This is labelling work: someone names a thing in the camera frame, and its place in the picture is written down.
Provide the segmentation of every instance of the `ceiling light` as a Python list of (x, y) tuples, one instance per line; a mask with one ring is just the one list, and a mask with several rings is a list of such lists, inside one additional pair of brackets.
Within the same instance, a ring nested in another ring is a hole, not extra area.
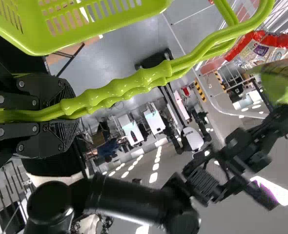
[(272, 195), (275, 197), (275, 199), (282, 205), (287, 206), (288, 205), (288, 190), (282, 188), (281, 186), (278, 186), (277, 184), (274, 184), (260, 176), (255, 176), (250, 179), (250, 181), (257, 181), (258, 185), (262, 184), (267, 189), (269, 189), (272, 193)]
[(155, 172), (153, 174), (150, 175), (150, 178), (149, 178), (149, 183), (154, 183), (156, 180), (157, 180), (157, 176), (158, 176), (158, 173)]
[(143, 155), (140, 155), (136, 160), (140, 161), (142, 159)]
[(136, 229), (135, 234), (148, 234), (149, 226), (141, 226)]
[(154, 164), (153, 171), (158, 170), (158, 168), (159, 168), (159, 163)]
[(196, 68), (195, 68), (195, 71), (198, 71), (201, 67), (201, 65), (203, 64), (204, 61), (201, 61), (197, 64)]
[(123, 173), (123, 175), (121, 176), (121, 178), (125, 178), (128, 174), (129, 174), (129, 172)]
[(257, 109), (257, 108), (259, 108), (259, 107), (261, 107), (261, 105), (253, 106), (252, 109)]

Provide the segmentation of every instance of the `screw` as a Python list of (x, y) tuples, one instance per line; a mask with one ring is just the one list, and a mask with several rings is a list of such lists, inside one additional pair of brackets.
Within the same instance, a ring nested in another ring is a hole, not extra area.
[(19, 86), (22, 88), (23, 86), (25, 86), (25, 82), (23, 82), (22, 80), (19, 81)]
[(0, 104), (2, 104), (3, 102), (4, 102), (4, 97), (0, 95)]
[(4, 135), (4, 129), (0, 128), (0, 137)]
[(23, 149), (24, 149), (24, 146), (23, 146), (23, 145), (20, 145), (20, 146), (18, 147), (18, 150), (19, 150), (19, 151), (23, 151)]
[(43, 131), (46, 132), (48, 130), (48, 126), (45, 124), (43, 125)]

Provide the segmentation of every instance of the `green plastic handle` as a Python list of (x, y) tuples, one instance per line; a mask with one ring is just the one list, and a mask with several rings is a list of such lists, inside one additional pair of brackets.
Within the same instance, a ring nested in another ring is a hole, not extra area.
[(182, 77), (196, 63), (226, 52), (235, 40), (256, 29), (271, 13), (274, 0), (260, 0), (256, 14), (249, 20), (238, 23), (236, 15), (230, 11), (226, 0), (215, 0), (215, 4), (231, 25), (226, 29), (207, 36), (190, 54), (172, 61), (164, 61), (150, 69), (140, 69), (124, 79), (114, 79), (99, 89), (90, 89), (78, 97), (64, 99), (60, 103), (40, 111), (4, 110), (0, 112), (0, 123), (11, 121), (49, 121), (54, 118), (75, 119), (82, 115), (110, 107), (120, 100), (149, 92), (152, 88), (166, 85)]

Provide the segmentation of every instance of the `black robotic arm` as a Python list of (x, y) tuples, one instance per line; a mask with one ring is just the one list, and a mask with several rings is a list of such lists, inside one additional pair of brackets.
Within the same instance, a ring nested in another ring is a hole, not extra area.
[[(268, 156), (275, 141), (288, 134), (288, 105), (276, 108), (253, 129), (236, 129), (226, 138), (226, 146), (205, 156), (201, 151), (160, 189), (113, 179), (96, 173), (66, 186), (51, 181), (31, 195), (25, 234), (67, 234), (78, 214), (101, 213), (136, 223), (158, 226), (169, 234), (196, 234), (201, 220), (192, 208), (194, 197), (202, 205), (220, 202), (244, 191), (268, 210), (279, 203), (267, 188), (244, 178), (245, 170), (258, 172), (270, 164)], [(206, 171), (212, 159), (218, 160), (226, 173), (224, 185)]]

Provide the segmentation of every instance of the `black pole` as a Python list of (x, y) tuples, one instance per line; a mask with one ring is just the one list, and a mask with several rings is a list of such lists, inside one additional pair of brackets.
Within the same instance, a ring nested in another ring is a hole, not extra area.
[(9, 180), (8, 180), (8, 177), (7, 177), (7, 174), (6, 174), (6, 171), (5, 171), (5, 167), (3, 167), (3, 172), (4, 172), (4, 175), (5, 175), (7, 184), (8, 184), (8, 186), (9, 186), (9, 189), (11, 190), (11, 193), (13, 194), (14, 192), (13, 192), (12, 186), (11, 186)]
[(75, 59), (75, 57), (78, 55), (78, 53), (81, 51), (82, 48), (84, 48), (85, 44), (82, 43), (82, 45), (79, 47), (79, 49), (74, 53), (74, 55), (68, 60), (68, 62), (62, 67), (60, 72), (57, 73), (56, 77), (60, 77), (60, 75), (64, 72), (64, 70), (68, 67), (68, 65), (72, 62), (72, 60)]

